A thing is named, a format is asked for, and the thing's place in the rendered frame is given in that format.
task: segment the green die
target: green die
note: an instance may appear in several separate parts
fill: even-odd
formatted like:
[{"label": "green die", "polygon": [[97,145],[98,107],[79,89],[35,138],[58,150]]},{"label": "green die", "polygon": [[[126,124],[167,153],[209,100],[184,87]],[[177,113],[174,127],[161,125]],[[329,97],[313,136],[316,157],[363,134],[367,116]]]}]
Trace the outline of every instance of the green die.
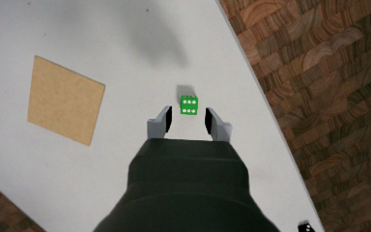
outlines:
[{"label": "green die", "polygon": [[181,114],[197,115],[198,99],[196,96],[181,97]]}]

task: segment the brown cardboard square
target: brown cardboard square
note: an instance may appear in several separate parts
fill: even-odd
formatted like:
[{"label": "brown cardboard square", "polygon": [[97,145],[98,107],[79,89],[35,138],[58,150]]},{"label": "brown cardboard square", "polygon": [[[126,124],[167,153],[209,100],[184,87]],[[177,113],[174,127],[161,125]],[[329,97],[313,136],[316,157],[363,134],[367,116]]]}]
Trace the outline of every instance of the brown cardboard square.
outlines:
[{"label": "brown cardboard square", "polygon": [[90,145],[104,85],[35,56],[28,122]]}]

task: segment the parquet floor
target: parquet floor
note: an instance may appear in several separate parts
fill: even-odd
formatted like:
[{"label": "parquet floor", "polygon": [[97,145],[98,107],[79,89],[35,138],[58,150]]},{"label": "parquet floor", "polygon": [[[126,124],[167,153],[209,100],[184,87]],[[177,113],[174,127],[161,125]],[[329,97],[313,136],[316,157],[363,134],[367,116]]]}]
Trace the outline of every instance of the parquet floor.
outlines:
[{"label": "parquet floor", "polygon": [[371,0],[220,0],[326,231],[371,231]]},{"label": "parquet floor", "polygon": [[0,192],[0,232],[44,232]]}]

